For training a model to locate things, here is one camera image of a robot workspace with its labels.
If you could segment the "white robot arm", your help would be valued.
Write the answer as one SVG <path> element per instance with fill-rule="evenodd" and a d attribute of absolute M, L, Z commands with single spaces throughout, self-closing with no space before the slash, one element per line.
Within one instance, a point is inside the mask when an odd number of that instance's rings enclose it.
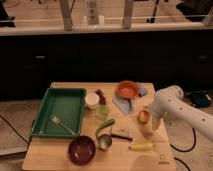
<path fill-rule="evenodd" d="M 169 86 L 155 92 L 153 101 L 148 105 L 152 115 L 153 129 L 156 130 L 166 113 L 184 120 L 200 134 L 213 142 L 213 116 L 194 108 L 182 101 L 184 92 L 177 85 Z"/>

